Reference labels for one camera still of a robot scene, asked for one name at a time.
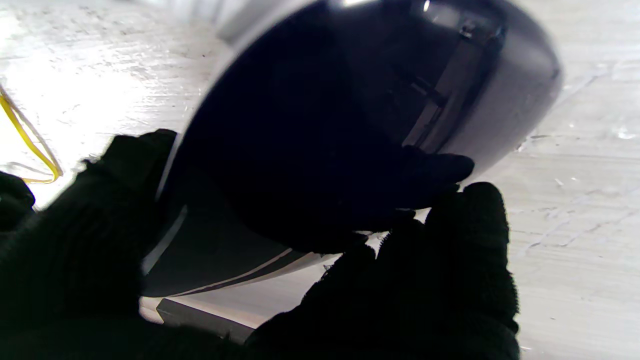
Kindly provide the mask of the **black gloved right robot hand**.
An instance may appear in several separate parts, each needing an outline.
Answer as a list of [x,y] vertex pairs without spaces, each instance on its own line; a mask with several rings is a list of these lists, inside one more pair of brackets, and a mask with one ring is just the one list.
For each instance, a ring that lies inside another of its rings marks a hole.
[[35,197],[22,178],[0,173],[0,230],[13,231],[35,213]]

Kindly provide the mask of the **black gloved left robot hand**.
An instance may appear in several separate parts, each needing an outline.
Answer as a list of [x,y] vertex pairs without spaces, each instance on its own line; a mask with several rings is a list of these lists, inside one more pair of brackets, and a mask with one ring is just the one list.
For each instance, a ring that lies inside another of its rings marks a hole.
[[509,225],[489,182],[458,191],[468,157],[402,151],[436,173],[384,185],[389,210],[364,222],[288,199],[252,209],[300,240],[311,221],[340,257],[301,303],[244,344],[139,313],[143,257],[160,215],[153,192],[176,132],[115,136],[50,206],[3,225],[3,360],[518,360]]

